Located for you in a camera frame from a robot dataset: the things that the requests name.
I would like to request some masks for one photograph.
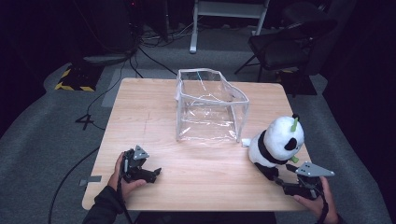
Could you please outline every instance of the green toy piece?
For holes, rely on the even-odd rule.
[[[297,163],[298,160],[299,160],[299,159],[298,159],[297,157],[295,157],[295,156],[293,156],[293,157],[290,158],[290,161],[292,161],[292,162],[294,162],[294,163]]]
[[[297,122],[298,122],[298,119],[295,118],[295,119],[294,119],[294,123],[293,123],[293,125],[291,126],[291,132],[292,132],[292,133],[294,133],[294,132],[296,131]]]

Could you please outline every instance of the hazard tape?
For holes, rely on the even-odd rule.
[[[95,91],[95,87],[92,86],[79,86],[79,85],[64,85],[65,81],[70,78],[71,67],[69,66],[61,76],[58,84],[55,86],[55,90],[65,91]]]

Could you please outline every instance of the chair leg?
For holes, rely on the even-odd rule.
[[[298,90],[300,89],[301,84],[303,83],[304,79],[306,76],[304,76],[304,73],[302,71],[298,71],[298,80],[297,84],[294,86],[293,94],[292,97],[295,98],[297,95]]]
[[[262,66],[260,65],[260,70],[259,70],[259,75],[257,77],[257,82],[260,82],[262,80]]]
[[[242,70],[242,68],[244,68],[245,66],[247,66],[251,61],[253,61],[253,59],[256,58],[255,55],[251,56],[251,58],[249,58],[242,66],[240,66],[238,68],[238,70],[236,70],[236,72],[234,72],[234,74],[237,74],[239,71]]]

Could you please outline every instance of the panda head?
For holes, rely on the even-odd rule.
[[[303,145],[304,131],[298,120],[298,115],[280,117],[274,120],[266,130],[263,141],[268,152],[275,159],[289,160]]]

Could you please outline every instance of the office chair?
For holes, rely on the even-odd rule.
[[[312,15],[313,19],[297,21],[277,33],[251,36],[248,44],[253,51],[253,56],[234,73],[237,74],[245,66],[259,64],[260,71],[257,82],[260,82],[262,69],[278,71],[297,67],[299,70],[297,72],[298,78],[292,91],[292,95],[295,97],[303,80],[307,78],[304,75],[304,68],[310,60],[310,50],[319,38],[329,33],[337,24],[336,20],[327,19],[326,14],[322,11]],[[259,63],[250,63],[255,58],[258,59]]]

